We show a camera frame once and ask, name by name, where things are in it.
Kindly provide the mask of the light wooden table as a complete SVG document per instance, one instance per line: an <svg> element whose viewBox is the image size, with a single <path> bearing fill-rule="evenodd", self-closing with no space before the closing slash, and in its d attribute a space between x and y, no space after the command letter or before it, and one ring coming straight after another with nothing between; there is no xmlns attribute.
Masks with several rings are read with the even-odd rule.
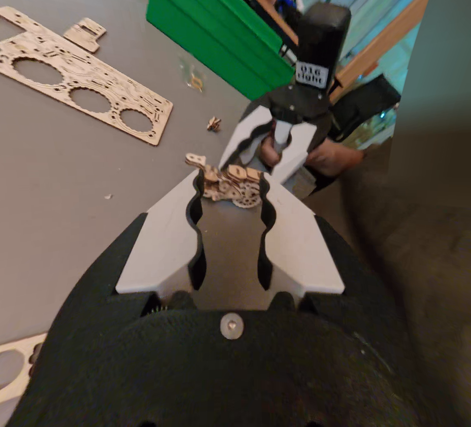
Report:
<svg viewBox="0 0 471 427"><path fill-rule="evenodd" d="M336 75L338 86L330 94L331 103L338 101L397 42L421 23L429 0L413 0L364 49Z"/></svg>

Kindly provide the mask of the black chair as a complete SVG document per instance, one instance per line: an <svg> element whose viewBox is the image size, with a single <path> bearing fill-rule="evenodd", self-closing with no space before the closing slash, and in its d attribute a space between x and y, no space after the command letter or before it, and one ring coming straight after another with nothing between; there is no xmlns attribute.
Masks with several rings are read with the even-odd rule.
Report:
<svg viewBox="0 0 471 427"><path fill-rule="evenodd" d="M331 106L332 126L327 137L334 142L346 139L361 124L397 105L401 97L384 74L360 84Z"/></svg>

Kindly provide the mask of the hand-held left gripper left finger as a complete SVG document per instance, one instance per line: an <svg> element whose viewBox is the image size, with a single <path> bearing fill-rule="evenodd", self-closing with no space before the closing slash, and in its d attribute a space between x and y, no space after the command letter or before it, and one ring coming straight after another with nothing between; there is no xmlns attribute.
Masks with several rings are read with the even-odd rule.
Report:
<svg viewBox="0 0 471 427"><path fill-rule="evenodd" d="M203 216L204 175L194 170L146 213L115 290L173 296L203 285L207 262L198 222Z"/></svg>

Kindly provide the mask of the wooden puzzle sheet round holes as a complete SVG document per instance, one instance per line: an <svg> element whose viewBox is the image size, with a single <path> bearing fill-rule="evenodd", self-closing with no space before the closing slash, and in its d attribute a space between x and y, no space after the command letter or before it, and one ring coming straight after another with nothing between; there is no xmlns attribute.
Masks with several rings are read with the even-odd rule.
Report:
<svg viewBox="0 0 471 427"><path fill-rule="evenodd" d="M24 13L10 6L0 9L1 18L24 32L1 41L0 71L31 89L157 146L173 109L173 103L134 81L102 60L74 45ZM57 83L34 81L19 73L15 64L30 60L57 70ZM107 112L94 112L76 104L75 90L89 90L105 97Z"/></svg>

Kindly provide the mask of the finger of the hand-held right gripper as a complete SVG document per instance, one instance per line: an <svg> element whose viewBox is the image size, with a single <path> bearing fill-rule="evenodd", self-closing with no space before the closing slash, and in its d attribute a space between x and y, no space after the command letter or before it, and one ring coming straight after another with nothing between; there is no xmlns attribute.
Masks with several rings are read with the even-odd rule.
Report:
<svg viewBox="0 0 471 427"><path fill-rule="evenodd" d="M262 140L272 130L272 124L272 113L265 106L258 106L241 119L222 153L219 170L225 170L229 165L237 163L248 165Z"/></svg>
<svg viewBox="0 0 471 427"><path fill-rule="evenodd" d="M303 166L315 133L316 126L310 123L276 121L273 146L281 158L271 172L274 182L284 184Z"/></svg>

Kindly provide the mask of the wooden motorcycle model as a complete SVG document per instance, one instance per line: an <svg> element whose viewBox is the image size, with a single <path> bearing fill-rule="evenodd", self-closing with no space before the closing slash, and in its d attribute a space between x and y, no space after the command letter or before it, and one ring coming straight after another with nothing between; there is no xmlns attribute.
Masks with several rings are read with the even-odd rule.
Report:
<svg viewBox="0 0 471 427"><path fill-rule="evenodd" d="M207 164L205 156L193 153L185 155L185 162L203 170L205 198L214 202L231 201L242 209L252 209L261 205L261 171L240 165L229 165L227 169L221 171Z"/></svg>

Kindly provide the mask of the grey desk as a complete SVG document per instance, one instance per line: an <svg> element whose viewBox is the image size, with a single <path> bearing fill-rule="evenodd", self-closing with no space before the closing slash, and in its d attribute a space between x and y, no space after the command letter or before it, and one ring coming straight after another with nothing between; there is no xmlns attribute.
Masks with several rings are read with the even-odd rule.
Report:
<svg viewBox="0 0 471 427"><path fill-rule="evenodd" d="M1 75L2 342L48 329L112 238L191 171L185 152L219 160L248 103L211 72L208 93L185 87L184 53L145 20L147 3L1 0L59 34L83 17L102 24L97 57L174 105L154 147Z"/></svg>

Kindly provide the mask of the person's right hand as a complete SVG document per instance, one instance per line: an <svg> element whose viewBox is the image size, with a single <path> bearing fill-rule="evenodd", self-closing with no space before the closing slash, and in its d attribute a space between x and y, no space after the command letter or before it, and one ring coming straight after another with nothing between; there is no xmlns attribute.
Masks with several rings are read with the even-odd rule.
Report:
<svg viewBox="0 0 471 427"><path fill-rule="evenodd" d="M341 143L326 139L308 155L304 166L326 177L335 178L361 163L364 157L365 152L362 150L345 147ZM262 141L260 158L269 168L273 168L279 163L281 155L274 148L272 136L268 136Z"/></svg>

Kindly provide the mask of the small rectangular wooden piece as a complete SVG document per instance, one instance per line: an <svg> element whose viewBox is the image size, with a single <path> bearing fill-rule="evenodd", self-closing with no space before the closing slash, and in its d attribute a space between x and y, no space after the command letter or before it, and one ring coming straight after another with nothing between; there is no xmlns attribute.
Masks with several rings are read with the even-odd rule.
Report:
<svg viewBox="0 0 471 427"><path fill-rule="evenodd" d="M95 54L99 49L98 39L106 32L106 28L90 18L82 18L63 34L63 38L88 53Z"/></svg>

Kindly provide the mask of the green plastic box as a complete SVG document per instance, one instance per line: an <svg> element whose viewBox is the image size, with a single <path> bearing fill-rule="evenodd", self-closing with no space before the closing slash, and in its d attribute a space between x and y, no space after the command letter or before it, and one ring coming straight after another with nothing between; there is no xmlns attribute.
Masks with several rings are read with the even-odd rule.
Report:
<svg viewBox="0 0 471 427"><path fill-rule="evenodd" d="M146 20L249 100L294 76L282 39L243 0L149 0Z"/></svg>

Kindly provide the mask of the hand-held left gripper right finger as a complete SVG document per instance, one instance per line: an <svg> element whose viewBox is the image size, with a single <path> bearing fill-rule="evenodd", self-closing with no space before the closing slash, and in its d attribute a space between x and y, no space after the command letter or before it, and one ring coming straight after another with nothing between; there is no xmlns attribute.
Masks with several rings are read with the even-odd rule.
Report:
<svg viewBox="0 0 471 427"><path fill-rule="evenodd" d="M270 297L286 292L342 294L344 282L327 247L316 215L283 185L263 173L260 181L261 236L258 280Z"/></svg>

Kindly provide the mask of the wooden puzzle sheet with cutouts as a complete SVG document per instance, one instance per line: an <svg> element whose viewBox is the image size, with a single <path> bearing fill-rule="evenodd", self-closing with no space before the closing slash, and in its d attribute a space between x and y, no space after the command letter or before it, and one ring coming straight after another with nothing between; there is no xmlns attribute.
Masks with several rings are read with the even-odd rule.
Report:
<svg viewBox="0 0 471 427"><path fill-rule="evenodd" d="M20 340L2 344L0 353L4 355L9 352L19 353L22 359L22 365L18 374L0 390L0 402L4 403L23 395L30 381L30 370L34 362L30 362L33 355L38 352L48 333L43 332L38 335L30 336Z"/></svg>

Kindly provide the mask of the person's brown clothing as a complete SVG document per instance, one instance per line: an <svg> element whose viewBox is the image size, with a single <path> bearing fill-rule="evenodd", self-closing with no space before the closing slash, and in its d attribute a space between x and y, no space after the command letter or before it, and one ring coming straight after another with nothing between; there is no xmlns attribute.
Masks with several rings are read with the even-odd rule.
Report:
<svg viewBox="0 0 471 427"><path fill-rule="evenodd" d="M392 139L305 203L393 296L433 426L470 426L470 209L419 204L392 188Z"/></svg>

